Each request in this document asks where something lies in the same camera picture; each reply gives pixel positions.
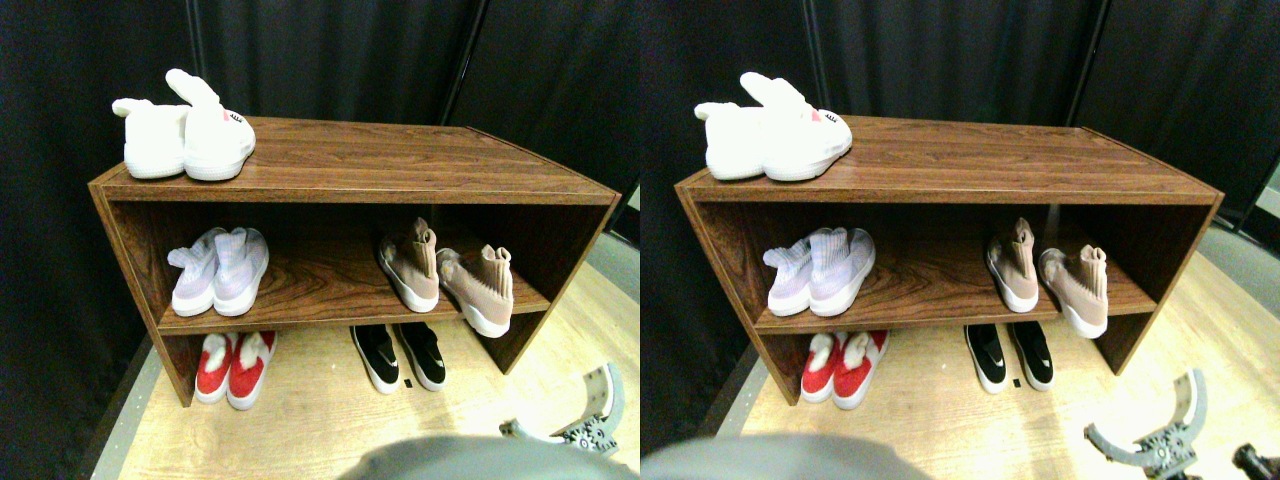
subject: rubber sole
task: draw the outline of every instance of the rubber sole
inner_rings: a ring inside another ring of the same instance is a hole
[[[769,296],[769,311],[776,316],[791,316],[809,308],[809,285],[786,298]]]
[[[266,274],[266,265],[271,261],[271,253],[268,252],[262,257],[262,265],[259,266],[257,271],[253,273],[253,282],[244,288],[243,292],[233,298],[221,300],[218,298],[216,291],[214,294],[214,310],[221,316],[239,316],[244,315],[248,308],[253,307],[253,301],[257,300],[257,285],[262,283],[262,275]]]
[[[178,316],[196,316],[214,306],[214,284],[209,283],[209,287],[195,298],[172,298],[170,305],[174,314],[178,314]]]
[[[399,324],[396,324],[396,334],[399,335],[401,339],[404,338],[404,334],[401,333]],[[422,367],[419,366],[419,364],[417,364],[417,356],[413,355],[413,349],[406,347],[404,348],[404,353],[408,355],[408,362],[410,362],[410,365],[413,366],[413,376],[417,378],[417,383],[421,384],[422,388],[425,388],[425,389],[428,389],[430,392],[440,392],[440,390],[444,389],[444,384],[449,383],[449,378],[448,376],[445,376],[444,381],[440,381],[440,383],[431,381],[431,379],[426,378],[426,372],[422,371]]]
[[[978,372],[978,381],[982,383],[982,389],[987,390],[989,394],[997,394],[1005,390],[1005,385],[1009,385],[1009,362],[1005,362],[1005,379],[1000,383],[993,383],[987,379],[987,375],[982,372],[982,367],[978,366],[978,355],[973,351],[973,342],[969,342],[969,329],[964,330],[964,344],[969,347],[969,358],[973,360],[973,369]]]
[[[351,340],[353,343],[356,343],[356,351],[360,352],[360,360],[362,362],[365,362],[365,371],[369,372],[369,383],[374,384],[374,389],[378,390],[378,393],[381,393],[384,396],[389,396],[389,394],[394,393],[396,390],[398,390],[399,389],[399,383],[401,383],[399,367],[398,366],[396,367],[396,380],[394,381],[392,381],[392,383],[383,381],[383,379],[378,376],[378,372],[374,371],[372,365],[369,365],[369,357],[365,356],[365,349],[360,347],[360,338],[356,337],[356,332],[355,330],[351,330]]]
[[[867,279],[867,274],[872,271],[873,266],[876,266],[874,246],[872,247],[870,260],[863,265],[861,270],[858,270],[858,274],[854,275],[849,284],[842,287],[840,292],[836,292],[836,294],[831,296],[831,298],[818,300],[810,297],[809,310],[817,316],[836,316],[844,314],[854,305],[854,301],[858,300],[858,291],[863,288],[863,280]]]
[[[1021,298],[1014,293],[1012,288],[1009,288],[1005,279],[1000,276],[1000,270],[996,270],[996,259],[991,257],[991,250],[987,250],[987,271],[991,271],[991,276],[996,278],[996,284],[1000,285],[1000,300],[1012,312],[1025,314],[1034,310],[1036,303],[1039,303],[1039,285],[1037,285],[1036,294],[1030,298]]]
[[[417,293],[413,293],[413,289],[401,280],[399,275],[396,274],[396,270],[392,270],[392,265],[387,262],[385,257],[383,257],[381,250],[378,251],[378,265],[383,268],[383,273],[392,280],[392,287],[396,288],[396,293],[399,294],[401,302],[404,303],[408,310],[419,314],[426,314],[435,308],[435,305],[440,302],[439,294],[436,294],[435,298],[424,298],[419,297]]]

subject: wooden shelf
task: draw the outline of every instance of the wooden shelf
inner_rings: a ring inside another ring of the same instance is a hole
[[[436,246],[465,256],[479,255],[483,243],[463,229],[436,232]],[[216,332],[275,330],[298,326],[372,325],[462,319],[453,298],[440,289],[440,302],[429,312],[408,310],[378,266],[374,239],[325,239],[271,244],[271,260],[257,300],[241,316],[209,311],[182,317],[165,308],[156,328],[163,335]],[[550,302],[512,269],[513,314],[545,311]]]
[[[1079,252],[1079,247],[1066,248]],[[1111,315],[1156,310],[1156,302],[1115,261],[1107,264],[1107,296]],[[773,335],[1041,321],[1059,317],[1055,305],[1056,300],[1042,284],[1034,310],[1010,311],[987,270],[980,243],[884,243],[876,246],[876,266],[863,282],[854,305],[844,314],[820,317],[806,310],[780,317],[764,310],[755,320],[755,329],[763,335]]]

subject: bunny ear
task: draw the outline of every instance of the bunny ear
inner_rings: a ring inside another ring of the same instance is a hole
[[[186,100],[192,106],[195,105],[218,105],[218,93],[209,87],[200,77],[192,77],[189,73],[182,69],[172,69],[164,76],[165,82],[169,83],[169,88],[173,88],[182,100]]]
[[[111,102],[111,113],[116,116],[129,116],[129,114],[147,106],[151,106],[151,100],[120,99]]]

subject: black sneaker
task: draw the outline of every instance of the black sneaker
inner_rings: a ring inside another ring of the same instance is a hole
[[[356,342],[360,357],[369,370],[369,381],[381,394],[389,394],[399,388],[399,364],[396,361],[396,348],[385,325],[360,325],[351,328],[351,339]]]
[[[1019,321],[1009,324],[1009,337],[1018,348],[1018,361],[1027,372],[1027,383],[1032,388],[1046,392],[1053,387],[1053,360],[1048,356],[1048,343],[1038,321]]]
[[[440,348],[435,344],[435,332],[431,332],[431,328],[421,321],[397,324],[396,330],[399,332],[417,383],[431,392],[444,389],[444,357],[440,356]]]
[[[996,325],[966,325],[964,339],[973,356],[973,366],[978,369],[978,381],[987,393],[1000,393],[1009,384],[1005,375],[1005,352],[1000,348],[1000,335]]]

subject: shelf board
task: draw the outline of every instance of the shelf board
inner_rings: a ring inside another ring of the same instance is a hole
[[[248,118],[257,134],[228,182],[91,182],[108,201],[611,205],[609,188],[525,148],[461,127]]]
[[[1061,242],[1068,255],[1088,243]],[[1156,302],[1120,270],[1107,262],[1110,315],[1151,312]],[[876,246],[876,266],[863,282],[854,305],[833,317],[810,311],[778,317],[765,310],[755,320],[760,334],[808,334],[910,326],[969,325],[1042,321],[1059,317],[1056,300],[1041,284],[1039,302],[1015,314],[1000,300],[987,270],[983,244],[955,241],[918,241]]]
[[[436,230],[436,247],[477,256],[484,243],[462,229]],[[342,326],[448,321],[462,319],[452,297],[440,289],[440,302],[426,314],[403,303],[390,280],[378,266],[374,238],[288,241],[271,243],[271,259],[262,276],[257,300],[248,312],[236,317],[214,308],[182,317],[166,307],[156,328],[163,335],[218,332],[273,330],[298,326]],[[516,306],[513,314],[545,311],[550,302],[512,269]]]
[[[1213,205],[1212,187],[1084,128],[845,116],[854,141],[822,177],[680,183],[698,202]]]

